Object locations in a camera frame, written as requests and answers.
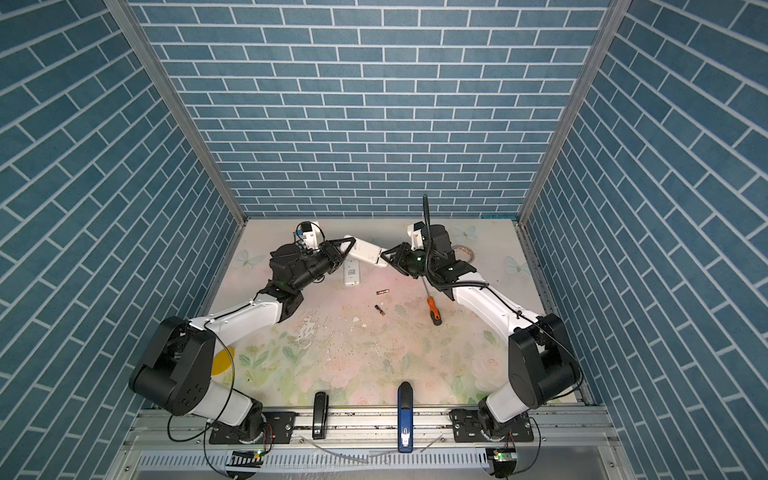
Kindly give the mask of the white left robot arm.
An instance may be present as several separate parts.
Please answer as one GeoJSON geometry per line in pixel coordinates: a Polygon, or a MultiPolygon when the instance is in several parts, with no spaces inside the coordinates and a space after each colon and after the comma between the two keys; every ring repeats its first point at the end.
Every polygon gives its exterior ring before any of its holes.
{"type": "Polygon", "coordinates": [[[356,244],[353,237],[325,240],[316,248],[296,241],[270,253],[272,278],[255,297],[220,313],[185,320],[169,317],[157,327],[129,388],[174,416],[192,414],[233,428],[245,441],[259,437],[262,404],[213,380],[217,354],[254,332],[288,319],[302,290],[335,272],[356,244]]]}

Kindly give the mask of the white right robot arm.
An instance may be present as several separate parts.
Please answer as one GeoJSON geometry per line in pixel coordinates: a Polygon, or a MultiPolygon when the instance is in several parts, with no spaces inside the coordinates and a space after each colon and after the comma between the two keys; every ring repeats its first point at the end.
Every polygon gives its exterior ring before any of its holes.
{"type": "Polygon", "coordinates": [[[486,429],[539,408],[583,379],[562,319],[538,315],[498,292],[456,257],[443,226],[418,222],[409,235],[410,242],[382,251],[380,258],[403,275],[425,279],[507,341],[508,380],[478,404],[486,429]]]}

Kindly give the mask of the tape roll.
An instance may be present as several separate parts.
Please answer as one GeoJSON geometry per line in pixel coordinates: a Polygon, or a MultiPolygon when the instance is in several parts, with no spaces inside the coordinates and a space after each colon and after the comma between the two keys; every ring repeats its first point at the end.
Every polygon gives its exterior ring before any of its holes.
{"type": "Polygon", "coordinates": [[[475,253],[474,251],[463,245],[454,245],[453,251],[455,253],[456,259],[460,261],[465,261],[467,263],[472,264],[475,261],[475,253]]]}

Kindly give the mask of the blue stapler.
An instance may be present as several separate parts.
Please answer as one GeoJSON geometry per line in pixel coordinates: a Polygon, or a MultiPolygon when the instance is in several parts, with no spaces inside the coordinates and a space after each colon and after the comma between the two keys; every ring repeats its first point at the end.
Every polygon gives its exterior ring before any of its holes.
{"type": "Polygon", "coordinates": [[[398,388],[397,408],[397,450],[399,453],[412,453],[414,442],[414,398],[412,385],[405,381],[398,388]]]}

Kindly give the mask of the aluminium corner post right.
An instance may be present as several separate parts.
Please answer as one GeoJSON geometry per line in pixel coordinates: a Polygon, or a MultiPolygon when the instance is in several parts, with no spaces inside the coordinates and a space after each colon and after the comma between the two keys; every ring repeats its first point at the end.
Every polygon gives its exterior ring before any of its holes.
{"type": "Polygon", "coordinates": [[[589,49],[581,72],[574,83],[573,91],[569,95],[565,108],[562,111],[557,128],[551,136],[548,148],[542,156],[542,161],[524,198],[518,215],[518,223],[520,225],[524,225],[532,216],[535,204],[542,193],[546,180],[557,162],[558,155],[630,5],[630,0],[616,0],[609,4],[595,41],[589,49]]]}

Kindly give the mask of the black stapler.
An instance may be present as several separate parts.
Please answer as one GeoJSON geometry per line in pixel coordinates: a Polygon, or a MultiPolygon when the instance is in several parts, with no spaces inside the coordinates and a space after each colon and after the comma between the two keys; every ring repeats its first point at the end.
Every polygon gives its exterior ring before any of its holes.
{"type": "Polygon", "coordinates": [[[330,397],[325,391],[319,391],[314,396],[311,431],[313,440],[323,440],[326,438],[329,400],[330,397]]]}

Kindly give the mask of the aluminium front rail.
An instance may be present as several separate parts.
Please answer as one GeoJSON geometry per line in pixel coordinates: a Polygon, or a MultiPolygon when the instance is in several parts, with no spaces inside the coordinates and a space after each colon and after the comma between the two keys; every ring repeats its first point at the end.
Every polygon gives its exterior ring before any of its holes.
{"type": "Polygon", "coordinates": [[[326,435],[312,436],[309,408],[272,409],[277,440],[221,444],[168,439],[167,417],[141,411],[109,479],[631,479],[627,454],[605,408],[543,407],[492,441],[447,406],[413,413],[414,447],[397,450],[395,407],[330,409],[326,435]]]}

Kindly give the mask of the small white remote control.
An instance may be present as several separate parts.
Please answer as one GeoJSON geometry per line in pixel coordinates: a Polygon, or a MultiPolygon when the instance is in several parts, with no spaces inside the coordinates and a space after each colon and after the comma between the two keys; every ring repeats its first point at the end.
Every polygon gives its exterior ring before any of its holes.
{"type": "Polygon", "coordinates": [[[360,281],[359,264],[357,262],[346,263],[344,266],[344,284],[346,286],[357,286],[360,284],[360,281]]]}

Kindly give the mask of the orange handled screwdriver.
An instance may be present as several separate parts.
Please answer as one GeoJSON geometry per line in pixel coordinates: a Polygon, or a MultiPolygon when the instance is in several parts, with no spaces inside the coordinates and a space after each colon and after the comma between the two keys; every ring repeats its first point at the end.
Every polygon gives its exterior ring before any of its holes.
{"type": "Polygon", "coordinates": [[[430,314],[430,318],[432,320],[432,323],[435,326],[440,326],[442,324],[442,317],[441,317],[440,311],[439,311],[439,309],[438,309],[438,307],[436,305],[435,299],[432,296],[432,293],[431,293],[431,291],[429,289],[429,284],[427,282],[427,279],[425,277],[422,277],[421,280],[422,280],[422,284],[423,284],[424,289],[425,289],[426,302],[427,302],[427,305],[428,305],[428,308],[429,308],[429,314],[430,314]]]}

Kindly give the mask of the aluminium corner post left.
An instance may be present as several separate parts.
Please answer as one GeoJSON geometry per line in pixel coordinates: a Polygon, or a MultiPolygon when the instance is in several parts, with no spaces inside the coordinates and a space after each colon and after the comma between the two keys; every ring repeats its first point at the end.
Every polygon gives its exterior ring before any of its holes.
{"type": "Polygon", "coordinates": [[[184,138],[197,156],[198,162],[208,174],[220,197],[228,207],[235,222],[240,227],[243,227],[247,222],[246,214],[224,179],[210,149],[185,107],[182,98],[162,65],[129,2],[105,0],[104,4],[145,69],[162,101],[175,119],[184,138]]]}

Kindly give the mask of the yellow pen cup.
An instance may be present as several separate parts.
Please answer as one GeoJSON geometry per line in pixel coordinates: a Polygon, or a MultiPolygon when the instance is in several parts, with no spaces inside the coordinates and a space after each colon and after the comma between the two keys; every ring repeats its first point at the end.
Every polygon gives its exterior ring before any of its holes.
{"type": "Polygon", "coordinates": [[[227,346],[219,351],[214,357],[211,366],[211,375],[213,377],[222,375],[232,368],[234,360],[234,347],[227,346]]]}

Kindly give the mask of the aluminium corner post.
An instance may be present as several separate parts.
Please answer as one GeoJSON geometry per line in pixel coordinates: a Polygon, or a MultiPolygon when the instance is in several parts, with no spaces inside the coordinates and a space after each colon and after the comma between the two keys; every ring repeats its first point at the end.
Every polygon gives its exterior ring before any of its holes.
{"type": "Polygon", "coordinates": [[[224,179],[210,149],[185,107],[182,98],[162,65],[129,2],[105,0],[104,4],[145,69],[162,101],[175,119],[184,138],[197,156],[198,162],[208,174],[220,197],[228,207],[235,222],[240,227],[243,227],[247,222],[246,214],[224,179]]]}
{"type": "Polygon", "coordinates": [[[518,215],[518,223],[520,225],[524,225],[532,216],[535,204],[542,193],[546,180],[557,162],[558,155],[630,5],[630,0],[616,0],[609,4],[595,41],[589,49],[581,72],[574,83],[573,91],[569,95],[565,108],[562,111],[557,128],[551,136],[548,148],[542,156],[542,161],[524,198],[518,215]]]}

